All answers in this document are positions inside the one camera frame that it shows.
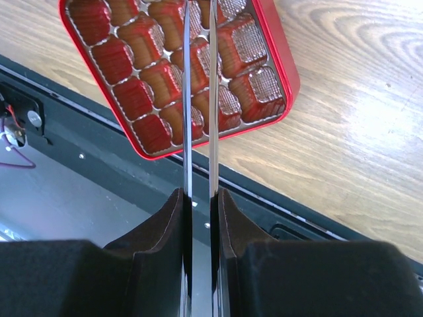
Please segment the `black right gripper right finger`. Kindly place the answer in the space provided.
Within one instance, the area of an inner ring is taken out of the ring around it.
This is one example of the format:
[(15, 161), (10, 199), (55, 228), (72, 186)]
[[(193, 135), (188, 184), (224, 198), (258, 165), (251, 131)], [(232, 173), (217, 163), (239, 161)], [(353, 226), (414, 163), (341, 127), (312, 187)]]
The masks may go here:
[(210, 200), (214, 316), (421, 316), (406, 257), (382, 241), (276, 240), (227, 190)]

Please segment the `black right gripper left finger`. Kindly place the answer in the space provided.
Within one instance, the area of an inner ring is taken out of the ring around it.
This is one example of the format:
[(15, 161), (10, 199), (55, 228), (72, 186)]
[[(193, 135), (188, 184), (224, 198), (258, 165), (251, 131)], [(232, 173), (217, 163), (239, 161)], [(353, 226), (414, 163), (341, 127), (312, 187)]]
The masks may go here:
[(125, 235), (1, 244), (2, 316), (189, 316), (184, 193)]

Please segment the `metal tongs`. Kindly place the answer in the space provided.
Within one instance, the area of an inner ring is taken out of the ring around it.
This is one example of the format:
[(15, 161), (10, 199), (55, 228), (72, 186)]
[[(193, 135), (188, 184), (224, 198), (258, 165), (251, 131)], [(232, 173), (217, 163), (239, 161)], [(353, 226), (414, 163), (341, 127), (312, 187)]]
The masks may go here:
[(210, 248), (211, 248), (211, 313), (223, 316), (220, 247), (219, 247), (219, 50), (217, 1), (209, 2), (209, 23), (204, 28), (196, 19), (195, 1), (182, 4), (182, 157), (184, 168), (183, 194), (183, 268), (184, 316), (192, 314), (192, 149), (208, 143)]

